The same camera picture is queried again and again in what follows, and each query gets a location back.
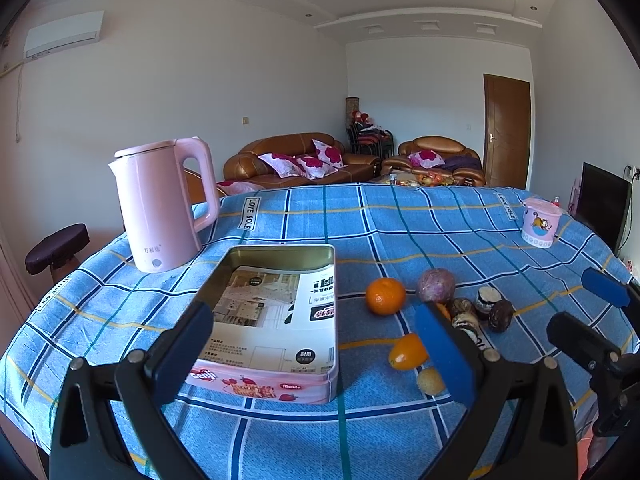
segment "kettle spout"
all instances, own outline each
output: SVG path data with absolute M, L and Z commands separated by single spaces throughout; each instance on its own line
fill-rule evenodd
M 120 160 L 116 159 L 113 162 L 109 163 L 109 167 L 111 168 L 111 171 L 113 171 L 113 174 L 117 177 L 118 176 L 118 168 L 120 167 L 119 164 Z

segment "brown leather sofa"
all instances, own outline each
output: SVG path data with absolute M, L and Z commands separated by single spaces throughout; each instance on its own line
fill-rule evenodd
M 258 158 L 265 153 L 282 153 L 289 156 L 316 156 L 313 140 L 320 140 L 335 146 L 342 153 L 344 168 L 340 168 L 324 178 L 309 180 L 302 176 L 280 178 L 273 168 Z M 232 156 L 224 167 L 225 180 L 246 180 L 267 188 L 309 186 L 317 184 L 344 184 L 349 182 L 368 182 L 380 174 L 380 158 L 373 155 L 345 153 L 344 146 L 331 135 L 322 133 L 289 134 L 267 139 L 254 140 L 237 155 Z
M 472 156 L 473 158 L 480 160 L 479 155 L 474 150 L 466 147 L 464 144 L 457 142 L 456 140 L 449 139 L 449 137 L 418 137 L 417 139 L 403 142 L 398 146 L 397 156 L 392 156 L 382 161 L 382 174 L 389 174 L 392 170 L 407 171 L 414 174 L 426 174 L 427 171 L 436 171 L 442 176 L 452 176 L 457 184 L 462 185 L 465 182 L 473 182 L 476 187 L 483 187 L 486 185 L 484 171 L 481 170 L 459 168 L 451 173 L 450 171 L 440 170 L 439 168 L 431 168 L 430 170 L 414 168 L 411 165 L 408 156 L 411 153 L 417 153 L 420 150 L 433 150 L 445 160 L 450 156 L 455 155 Z

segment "plastic container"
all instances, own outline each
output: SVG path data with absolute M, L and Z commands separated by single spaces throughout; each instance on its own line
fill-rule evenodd
M 539 198 L 527 198 L 524 205 L 522 239 L 542 249 L 551 247 L 562 210 L 551 202 Z
M 193 300 L 207 303 L 215 321 L 186 383 L 254 399 L 333 400 L 338 376 L 334 272 L 335 250 L 329 245 L 232 248 Z M 256 291 L 249 302 L 247 290 Z

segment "tablecloth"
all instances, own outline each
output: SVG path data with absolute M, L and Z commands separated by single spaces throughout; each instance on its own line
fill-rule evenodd
M 243 230 L 248 196 L 260 198 L 255 230 Z M 147 349 L 174 325 L 226 251 L 237 244 L 330 243 L 337 253 L 340 394 L 307 406 L 219 394 L 184 385 L 163 411 L 212 479 L 417 478 L 463 415 L 445 391 L 422 394 L 416 374 L 389 367 L 387 354 L 414 325 L 415 286 L 430 267 L 451 270 L 456 295 L 475 297 L 491 284 L 516 308 L 503 334 L 482 337 L 508 359 L 558 359 L 580 433 L 593 417 L 588 375 L 546 339 L 550 317 L 565 310 L 629 351 L 637 339 L 620 311 L 584 290 L 580 276 L 596 267 L 622 282 L 630 275 L 593 232 L 564 215 L 549 250 L 520 237 L 523 203 L 516 189 L 382 184 L 264 190 L 222 199 L 215 224 L 200 233 L 203 248 L 188 264 L 143 274 L 127 235 L 116 238 L 61 282 L 31 314 L 0 361 L 0 408 L 45 450 L 69 362 L 122 359 Z M 203 212 L 197 206 L 195 214 Z M 400 280 L 407 306 L 377 317 L 364 303 L 380 276 Z M 156 478 L 125 410 L 116 420 L 140 471 Z M 474 476 L 488 471 L 510 421 L 503 417 Z

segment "tv screen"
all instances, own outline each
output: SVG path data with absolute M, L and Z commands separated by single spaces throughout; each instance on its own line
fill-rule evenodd
M 631 183 L 584 163 L 575 219 L 596 233 L 617 256 L 631 202 Z

